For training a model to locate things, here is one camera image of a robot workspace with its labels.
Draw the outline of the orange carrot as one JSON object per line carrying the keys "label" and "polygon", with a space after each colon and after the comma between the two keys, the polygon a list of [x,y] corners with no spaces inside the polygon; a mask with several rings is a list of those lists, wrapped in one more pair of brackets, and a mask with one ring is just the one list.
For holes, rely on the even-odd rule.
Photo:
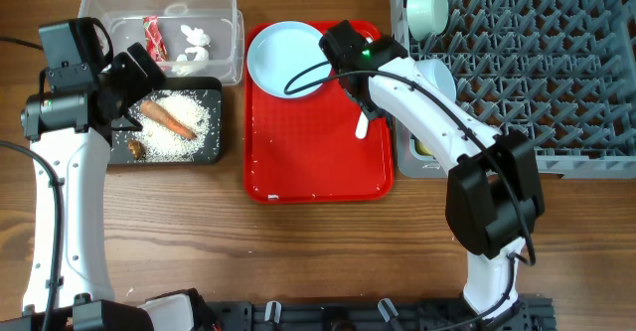
{"label": "orange carrot", "polygon": [[140,106],[139,111],[154,122],[163,125],[170,131],[178,134],[179,136],[193,140],[197,135],[184,126],[181,122],[175,119],[165,108],[157,104],[152,100],[144,100]]}

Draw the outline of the brown food scrap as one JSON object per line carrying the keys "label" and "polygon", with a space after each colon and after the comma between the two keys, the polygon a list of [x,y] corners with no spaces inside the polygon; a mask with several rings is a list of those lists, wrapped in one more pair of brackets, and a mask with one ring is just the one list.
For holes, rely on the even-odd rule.
{"label": "brown food scrap", "polygon": [[145,157],[146,150],[140,141],[128,139],[127,148],[135,160],[141,160]]}

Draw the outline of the white rice pile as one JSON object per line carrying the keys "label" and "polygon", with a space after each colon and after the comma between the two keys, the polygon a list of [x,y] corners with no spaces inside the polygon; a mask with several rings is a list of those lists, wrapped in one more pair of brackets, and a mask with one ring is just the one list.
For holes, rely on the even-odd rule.
{"label": "white rice pile", "polygon": [[143,130],[126,132],[118,138],[140,141],[146,154],[139,163],[212,164],[221,155],[222,94],[213,89],[159,90],[152,92],[152,100],[165,108],[175,119],[192,130],[197,137],[187,140],[170,131],[139,111],[141,102],[131,108]]}

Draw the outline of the red snack wrapper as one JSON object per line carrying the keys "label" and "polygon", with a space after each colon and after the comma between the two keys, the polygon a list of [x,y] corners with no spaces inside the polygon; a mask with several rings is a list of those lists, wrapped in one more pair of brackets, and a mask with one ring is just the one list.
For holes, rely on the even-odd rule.
{"label": "red snack wrapper", "polygon": [[142,19],[146,51],[155,62],[167,62],[167,52],[163,37],[158,27],[157,16],[146,16]]}

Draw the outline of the white plastic spoon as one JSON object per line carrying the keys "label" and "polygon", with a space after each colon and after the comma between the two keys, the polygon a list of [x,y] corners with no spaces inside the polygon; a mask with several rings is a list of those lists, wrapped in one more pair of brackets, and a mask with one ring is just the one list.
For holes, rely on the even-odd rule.
{"label": "white plastic spoon", "polygon": [[361,112],[355,129],[355,136],[357,139],[364,140],[367,137],[369,124],[370,122],[368,118],[363,112]]}

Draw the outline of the white tissue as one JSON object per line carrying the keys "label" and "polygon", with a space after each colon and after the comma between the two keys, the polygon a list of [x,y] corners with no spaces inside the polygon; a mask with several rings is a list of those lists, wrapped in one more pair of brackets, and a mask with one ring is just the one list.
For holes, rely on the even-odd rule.
{"label": "white tissue", "polygon": [[181,32],[186,36],[189,44],[183,54],[180,54],[171,72],[177,77],[185,77],[201,71],[209,60],[208,46],[211,43],[210,36],[201,28],[192,28],[182,24]]}

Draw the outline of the light blue bowl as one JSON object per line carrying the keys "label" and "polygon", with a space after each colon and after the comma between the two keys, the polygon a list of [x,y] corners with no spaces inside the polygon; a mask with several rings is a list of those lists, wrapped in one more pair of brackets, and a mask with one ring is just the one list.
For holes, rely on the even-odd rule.
{"label": "light blue bowl", "polygon": [[417,61],[415,66],[450,100],[456,100],[456,83],[450,69],[443,61],[438,59],[422,60]]}

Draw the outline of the light blue plate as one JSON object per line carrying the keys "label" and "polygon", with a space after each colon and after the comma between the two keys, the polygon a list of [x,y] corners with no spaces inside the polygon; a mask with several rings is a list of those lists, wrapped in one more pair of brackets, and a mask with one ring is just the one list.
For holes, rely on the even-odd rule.
{"label": "light blue plate", "polygon": [[313,26],[278,22],[265,27],[252,39],[247,51],[247,70],[264,92],[283,99],[296,99],[317,90],[316,83],[330,76],[319,41],[323,34]]}

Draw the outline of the yellow plastic cup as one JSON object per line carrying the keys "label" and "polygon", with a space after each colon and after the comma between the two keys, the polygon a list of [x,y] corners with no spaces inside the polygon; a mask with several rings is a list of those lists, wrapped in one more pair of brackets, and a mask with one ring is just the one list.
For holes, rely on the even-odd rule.
{"label": "yellow plastic cup", "polygon": [[432,152],[419,140],[414,140],[414,148],[419,155],[432,155]]}

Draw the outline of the green bowl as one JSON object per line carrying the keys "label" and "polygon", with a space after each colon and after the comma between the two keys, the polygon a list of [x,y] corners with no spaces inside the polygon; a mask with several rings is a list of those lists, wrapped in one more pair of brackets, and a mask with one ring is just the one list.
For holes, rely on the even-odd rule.
{"label": "green bowl", "polygon": [[448,0],[406,0],[406,17],[409,31],[417,41],[439,35],[448,23]]}

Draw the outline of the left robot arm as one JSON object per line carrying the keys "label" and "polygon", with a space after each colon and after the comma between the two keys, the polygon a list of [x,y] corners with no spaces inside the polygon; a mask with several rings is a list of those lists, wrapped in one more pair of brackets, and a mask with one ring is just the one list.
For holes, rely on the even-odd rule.
{"label": "left robot arm", "polygon": [[39,30],[48,61],[21,113],[36,173],[33,264],[22,314],[4,330],[218,330],[221,321],[194,289],[173,291],[139,306],[118,303],[104,248],[103,192],[112,122],[161,87],[166,77],[135,43],[116,53],[102,23],[91,17]]}

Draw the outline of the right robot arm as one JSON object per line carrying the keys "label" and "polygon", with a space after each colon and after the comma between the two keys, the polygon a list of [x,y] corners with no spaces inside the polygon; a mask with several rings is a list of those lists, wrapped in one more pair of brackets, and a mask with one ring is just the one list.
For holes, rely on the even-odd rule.
{"label": "right robot arm", "polygon": [[517,302],[519,264],[536,262],[531,234],[545,202],[533,142],[464,111],[443,90],[435,62],[414,60],[390,36],[369,42],[342,21],[319,47],[368,118],[392,115],[439,163],[445,218],[468,255],[464,302],[474,321],[495,320]]}

